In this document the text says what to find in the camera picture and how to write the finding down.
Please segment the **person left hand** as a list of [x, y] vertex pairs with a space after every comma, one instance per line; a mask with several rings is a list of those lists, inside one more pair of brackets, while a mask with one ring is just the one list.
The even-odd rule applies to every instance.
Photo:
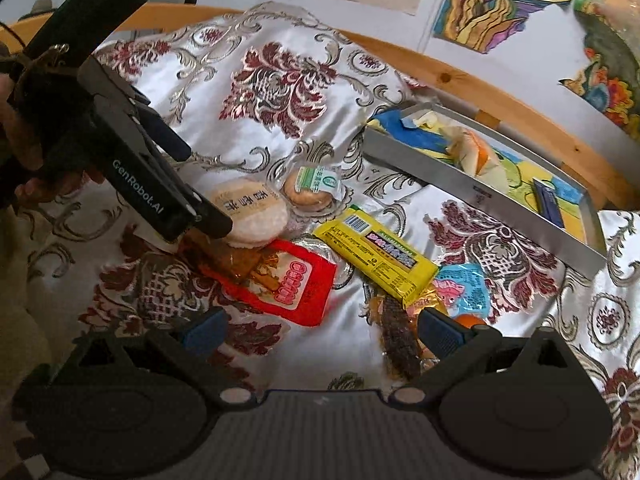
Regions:
[[44, 133], [43, 128], [33, 129], [32, 126], [37, 125], [36, 119], [43, 113], [28, 115], [24, 119], [10, 103], [10, 97], [18, 94], [11, 78], [17, 65], [25, 66], [17, 83], [22, 90], [24, 78], [47, 73], [47, 68], [58, 64], [62, 55], [62, 47], [50, 47], [31, 61], [23, 53], [8, 54], [6, 45], [1, 45], [1, 208], [50, 202], [56, 196], [78, 190], [88, 180], [97, 184], [105, 181], [104, 175], [93, 166], [68, 166], [53, 177], [36, 176], [44, 165], [41, 145]]

